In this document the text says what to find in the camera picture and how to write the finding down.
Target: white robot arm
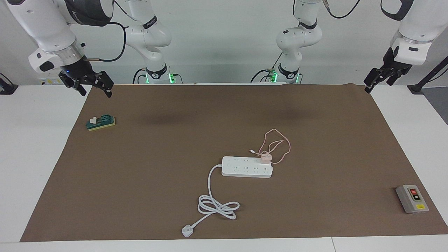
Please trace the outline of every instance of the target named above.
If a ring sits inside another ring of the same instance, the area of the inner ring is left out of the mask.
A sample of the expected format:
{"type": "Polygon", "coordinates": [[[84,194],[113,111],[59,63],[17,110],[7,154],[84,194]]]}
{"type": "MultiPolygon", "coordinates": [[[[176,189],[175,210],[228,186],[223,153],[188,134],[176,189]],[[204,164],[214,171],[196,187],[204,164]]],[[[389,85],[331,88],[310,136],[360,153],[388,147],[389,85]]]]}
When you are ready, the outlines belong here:
{"type": "Polygon", "coordinates": [[[130,26],[126,44],[134,48],[145,60],[148,80],[151,84],[173,83],[169,66],[165,63],[159,47],[171,43],[171,34],[158,21],[149,0],[126,0],[131,17],[139,25],[130,26]]]}
{"type": "Polygon", "coordinates": [[[448,26],[448,1],[400,1],[401,7],[395,14],[381,6],[386,16],[401,23],[383,57],[383,66],[373,68],[364,80],[367,93],[386,79],[387,84],[393,85],[399,77],[409,72],[412,65],[422,65],[432,41],[448,26]]]}
{"type": "Polygon", "coordinates": [[[68,26],[68,23],[106,25],[112,18],[111,0],[6,0],[6,3],[39,46],[29,57],[36,71],[46,72],[60,67],[59,77],[67,87],[85,96],[86,90],[81,84],[88,84],[100,88],[111,97],[113,81],[106,72],[93,71],[83,48],[68,26]]]}
{"type": "Polygon", "coordinates": [[[299,26],[286,29],[277,35],[277,45],[283,51],[279,64],[275,66],[277,81],[297,82],[302,61],[299,49],[314,45],[322,38],[322,30],[317,24],[320,2],[321,0],[297,0],[294,17],[299,21],[299,26]]]}

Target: power strip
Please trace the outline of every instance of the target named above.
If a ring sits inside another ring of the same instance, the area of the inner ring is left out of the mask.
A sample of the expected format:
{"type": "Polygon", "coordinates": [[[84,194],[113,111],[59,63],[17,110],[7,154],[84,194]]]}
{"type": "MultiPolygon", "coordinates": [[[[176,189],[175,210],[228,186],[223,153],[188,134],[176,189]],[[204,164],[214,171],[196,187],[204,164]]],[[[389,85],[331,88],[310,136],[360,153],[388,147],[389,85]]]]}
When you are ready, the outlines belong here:
{"type": "Polygon", "coordinates": [[[225,156],[221,173],[228,177],[270,178],[272,165],[262,164],[260,157],[225,156]]]}

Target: white table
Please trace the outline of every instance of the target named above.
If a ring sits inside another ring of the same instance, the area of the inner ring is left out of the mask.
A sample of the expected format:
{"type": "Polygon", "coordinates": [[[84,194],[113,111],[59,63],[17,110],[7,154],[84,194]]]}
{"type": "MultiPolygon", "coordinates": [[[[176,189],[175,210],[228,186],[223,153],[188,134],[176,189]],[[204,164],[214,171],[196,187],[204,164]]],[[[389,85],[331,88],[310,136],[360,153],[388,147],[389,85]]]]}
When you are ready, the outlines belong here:
{"type": "MultiPolygon", "coordinates": [[[[372,96],[448,222],[448,126],[424,96],[404,86],[377,86],[372,96]]],[[[21,86],[0,96],[0,252],[448,250],[448,235],[19,243],[84,101],[64,86],[21,86]]]]}

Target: black button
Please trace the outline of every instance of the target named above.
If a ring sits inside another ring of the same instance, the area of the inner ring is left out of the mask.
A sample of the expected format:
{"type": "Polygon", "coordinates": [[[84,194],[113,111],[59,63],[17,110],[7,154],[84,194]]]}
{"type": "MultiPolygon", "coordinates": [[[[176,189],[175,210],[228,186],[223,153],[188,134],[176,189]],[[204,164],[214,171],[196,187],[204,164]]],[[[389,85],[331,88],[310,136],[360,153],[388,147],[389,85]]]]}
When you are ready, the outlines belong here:
{"type": "Polygon", "coordinates": [[[55,65],[53,65],[53,63],[47,61],[47,62],[43,63],[42,65],[40,65],[39,68],[42,72],[47,72],[48,70],[55,68],[55,65]]]}
{"type": "Polygon", "coordinates": [[[8,3],[11,5],[21,5],[25,0],[8,0],[8,3]]]}
{"type": "Polygon", "coordinates": [[[395,49],[393,50],[393,57],[394,57],[394,58],[398,55],[398,50],[399,50],[399,47],[398,47],[398,46],[395,47],[395,49]]]}

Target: black stand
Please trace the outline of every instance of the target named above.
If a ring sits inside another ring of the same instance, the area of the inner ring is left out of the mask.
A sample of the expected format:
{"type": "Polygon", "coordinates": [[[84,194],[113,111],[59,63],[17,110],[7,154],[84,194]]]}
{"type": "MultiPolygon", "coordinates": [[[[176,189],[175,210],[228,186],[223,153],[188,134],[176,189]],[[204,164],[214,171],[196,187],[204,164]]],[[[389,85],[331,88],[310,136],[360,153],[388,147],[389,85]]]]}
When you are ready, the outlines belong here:
{"type": "Polygon", "coordinates": [[[9,85],[0,78],[0,87],[3,88],[3,91],[0,91],[0,95],[12,95],[19,85],[9,85]]]}
{"type": "Polygon", "coordinates": [[[422,92],[423,86],[428,83],[436,74],[438,74],[446,65],[448,65],[448,57],[444,58],[425,78],[423,78],[418,84],[408,85],[411,93],[415,95],[424,95],[422,92]]]}

